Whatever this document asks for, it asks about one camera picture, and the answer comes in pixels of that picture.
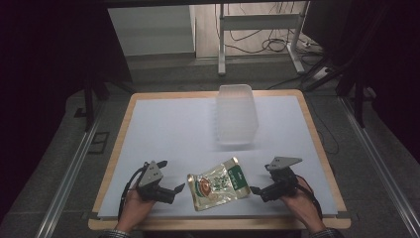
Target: clear plastic container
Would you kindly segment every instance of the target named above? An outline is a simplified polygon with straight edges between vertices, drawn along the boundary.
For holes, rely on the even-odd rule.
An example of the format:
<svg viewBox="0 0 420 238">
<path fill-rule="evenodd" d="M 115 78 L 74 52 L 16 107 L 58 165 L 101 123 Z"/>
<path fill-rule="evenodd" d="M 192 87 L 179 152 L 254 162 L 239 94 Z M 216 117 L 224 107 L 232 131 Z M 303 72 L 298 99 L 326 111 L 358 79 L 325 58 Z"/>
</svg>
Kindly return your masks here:
<svg viewBox="0 0 420 238">
<path fill-rule="evenodd" d="M 249 144 L 259 127 L 253 91 L 246 84 L 222 85 L 216 97 L 217 135 L 222 144 Z"/>
</svg>

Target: table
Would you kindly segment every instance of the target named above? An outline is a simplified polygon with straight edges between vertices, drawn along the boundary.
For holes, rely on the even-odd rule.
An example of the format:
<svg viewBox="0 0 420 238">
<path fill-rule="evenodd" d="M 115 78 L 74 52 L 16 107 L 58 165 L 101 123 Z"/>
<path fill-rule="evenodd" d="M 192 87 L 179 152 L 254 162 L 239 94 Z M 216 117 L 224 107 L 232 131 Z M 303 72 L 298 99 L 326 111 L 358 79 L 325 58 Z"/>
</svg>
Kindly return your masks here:
<svg viewBox="0 0 420 238">
<path fill-rule="evenodd" d="M 212 98 L 217 95 L 217 91 L 205 91 L 205 92 L 165 92 L 165 93 L 136 93 L 132 96 L 129 106 L 127 108 L 126 115 L 124 117 L 120 132 L 111 155 L 111 159 L 108 164 L 104 179 L 102 180 L 101 187 L 99 189 L 95 204 L 92 209 L 92 214 L 96 214 L 102 204 L 105 193 L 110 184 L 112 175 L 116 168 L 120 153 L 122 151 L 123 142 L 127 134 L 133 109 L 135 108 L 137 100 L 148 100 L 148 99 L 170 99 L 170 98 Z M 300 108 L 305 118 L 308 130 L 311 138 L 314 142 L 316 152 L 319 156 L 320 163 L 323 171 L 327 178 L 329 187 L 332 191 L 334 200 L 339 211 L 337 216 L 325 217 L 324 222 L 329 227 L 345 229 L 351 225 L 351 220 L 346 217 L 347 209 L 344 201 L 341 197 L 339 188 L 334 179 L 333 173 L 329 166 L 327 157 L 322 148 L 321 142 L 318 138 L 318 134 L 315 125 L 310 116 L 308 107 L 305 103 L 302 93 L 298 90 L 274 90 L 274 91 L 254 91 L 254 96 L 295 96 L 298 99 Z M 220 222 L 219 219 L 210 218 L 150 218 L 147 219 L 138 228 L 142 230 L 277 230 L 277 229 L 304 229 L 303 224 L 298 222 L 292 217 L 268 217 L 268 218 L 223 218 L 224 222 Z M 99 220 L 95 217 L 89 219 L 89 227 L 94 230 L 110 229 L 115 227 L 116 220 Z"/>
</svg>

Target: snack bag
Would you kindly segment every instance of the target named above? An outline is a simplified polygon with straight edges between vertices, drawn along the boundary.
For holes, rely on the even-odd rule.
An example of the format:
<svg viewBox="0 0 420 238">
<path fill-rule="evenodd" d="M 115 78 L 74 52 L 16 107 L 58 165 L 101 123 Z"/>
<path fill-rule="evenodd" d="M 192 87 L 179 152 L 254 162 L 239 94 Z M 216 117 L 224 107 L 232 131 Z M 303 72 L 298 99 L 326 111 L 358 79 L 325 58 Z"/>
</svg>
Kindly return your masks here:
<svg viewBox="0 0 420 238">
<path fill-rule="evenodd" d="M 187 179 L 196 211 L 242 198 L 251 192 L 236 158 L 199 176 L 188 175 Z"/>
</svg>

